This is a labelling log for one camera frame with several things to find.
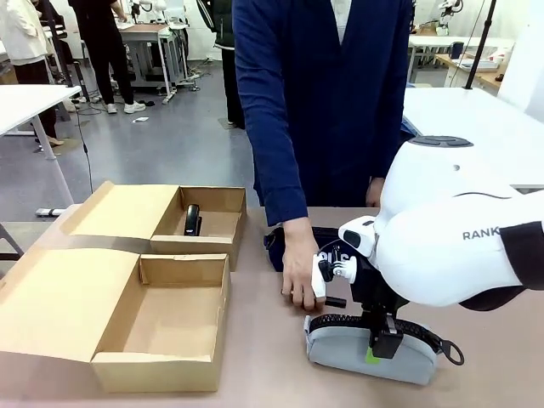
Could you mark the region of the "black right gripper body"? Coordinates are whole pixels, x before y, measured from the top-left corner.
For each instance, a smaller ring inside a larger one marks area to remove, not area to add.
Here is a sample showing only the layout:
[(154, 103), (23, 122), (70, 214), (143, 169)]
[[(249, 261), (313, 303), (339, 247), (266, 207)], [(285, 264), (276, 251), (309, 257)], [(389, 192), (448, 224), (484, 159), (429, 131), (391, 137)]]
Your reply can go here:
[(397, 311), (408, 304), (383, 279), (382, 274), (362, 255), (355, 256), (357, 273), (350, 285), (352, 299), (365, 312), (396, 316)]

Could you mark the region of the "person's right hand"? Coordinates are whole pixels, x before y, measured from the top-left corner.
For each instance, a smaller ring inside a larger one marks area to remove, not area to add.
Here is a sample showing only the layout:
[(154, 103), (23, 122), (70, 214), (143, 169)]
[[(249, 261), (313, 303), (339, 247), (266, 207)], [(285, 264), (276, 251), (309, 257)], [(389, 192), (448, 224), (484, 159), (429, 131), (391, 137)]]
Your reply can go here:
[(313, 257), (318, 252), (318, 246), (310, 219), (305, 217), (286, 221), (283, 229), (285, 251), (281, 294), (306, 311), (320, 308), (324, 299), (315, 297), (311, 285)]

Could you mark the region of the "person's left hand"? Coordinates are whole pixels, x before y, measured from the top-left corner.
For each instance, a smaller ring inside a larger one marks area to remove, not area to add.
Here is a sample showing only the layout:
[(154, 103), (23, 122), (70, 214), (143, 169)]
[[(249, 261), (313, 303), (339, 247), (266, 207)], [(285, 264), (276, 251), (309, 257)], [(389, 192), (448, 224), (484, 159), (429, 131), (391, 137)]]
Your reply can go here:
[(365, 196), (365, 204), (367, 207), (380, 207), (381, 194), (385, 183), (384, 178), (372, 178)]

